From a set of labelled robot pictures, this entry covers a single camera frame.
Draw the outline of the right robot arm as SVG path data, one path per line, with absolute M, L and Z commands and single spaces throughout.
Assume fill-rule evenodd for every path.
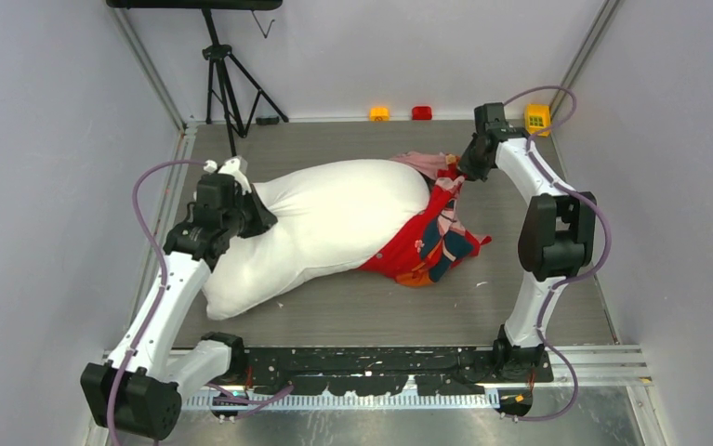
M 511 382 L 542 362 L 550 313 L 568 280 L 591 262 L 596 215 L 572 195 L 529 133 L 508 122 L 502 103 L 476 107 L 474 124 L 459 172 L 469 181 L 484 181 L 496 168 L 527 205 L 517 242 L 522 285 L 490 359 L 495 374 Z

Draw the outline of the pink printed pillowcase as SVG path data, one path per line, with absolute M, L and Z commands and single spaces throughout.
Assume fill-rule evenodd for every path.
M 477 256 L 492 238 L 468 231 L 456 206 L 466 176 L 453 154 L 409 151 L 391 158 L 412 167 L 429 186 L 427 206 L 359 269 L 381 274 L 407 287 L 433 285 L 450 269 Z

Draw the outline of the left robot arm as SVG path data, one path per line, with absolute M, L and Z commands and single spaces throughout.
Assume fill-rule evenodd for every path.
M 89 363 L 80 384 L 98 426 L 166 439 L 183 402 L 216 380 L 239 383 L 246 374 L 244 341 L 211 332 L 181 359 L 169 359 L 191 303 L 234 237 L 268 231 L 276 217 L 242 173 L 204 174 L 188 214 L 156 246 L 159 272 L 123 339 L 102 363 Z

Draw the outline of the white pillow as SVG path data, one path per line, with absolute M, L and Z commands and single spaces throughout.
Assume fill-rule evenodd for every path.
M 312 279 L 357 269 L 428 205 L 422 174 L 396 161 L 321 164 L 253 186 L 278 221 L 231 239 L 203 294 L 208 319 L 238 316 Z

